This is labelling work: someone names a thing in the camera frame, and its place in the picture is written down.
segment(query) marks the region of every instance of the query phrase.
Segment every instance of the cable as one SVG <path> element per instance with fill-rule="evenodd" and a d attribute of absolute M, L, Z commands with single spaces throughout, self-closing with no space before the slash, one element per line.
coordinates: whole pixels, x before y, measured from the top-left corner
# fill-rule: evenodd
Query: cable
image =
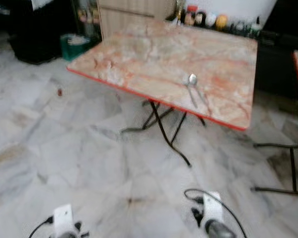
<path fill-rule="evenodd" d="M 53 216 L 50 216 L 48 219 L 46 219 L 44 222 L 42 222 L 40 225 L 38 225 L 30 234 L 29 238 L 31 238 L 34 233 L 43 225 L 45 224 L 52 224 L 53 223 Z"/>
<path fill-rule="evenodd" d="M 216 197 L 214 197 L 213 195 L 211 195 L 210 193 L 208 193 L 208 192 L 206 192 L 206 191 L 204 191 L 204 190 L 200 190 L 200 189 L 197 189 L 197 188 L 190 188 L 190 189 L 187 189 L 187 190 L 185 190 L 184 191 L 184 196 L 187 198 L 187 199 L 189 199 L 189 200 L 191 200 L 191 201 L 194 201 L 194 202 L 196 202 L 196 198 L 192 198 L 192 197 L 189 197 L 188 195 L 187 195 L 187 192 L 190 192 L 190 191 L 196 191 L 196 192 L 201 192 L 201 193 L 205 193 L 206 195 L 208 195 L 208 196 L 210 196 L 211 198 L 213 198 L 216 202 L 218 202 L 220 205 L 222 205 L 233 217 L 234 217 L 234 219 L 236 220 L 236 222 L 237 222 L 237 224 L 238 224 L 238 226 L 239 226 L 239 228 L 240 228 L 240 230 L 242 231 L 242 233 L 243 233 L 243 235 L 244 235 L 244 237 L 245 238 L 247 238 L 247 235 L 246 235 L 246 233 L 245 233 L 245 231 L 244 231 L 244 228 L 243 228 L 243 226 L 241 225 L 241 223 L 239 222 L 239 220 L 238 220 L 238 218 L 235 216 L 235 214 L 222 202 L 222 201 L 220 201 L 220 200 L 218 200 Z"/>

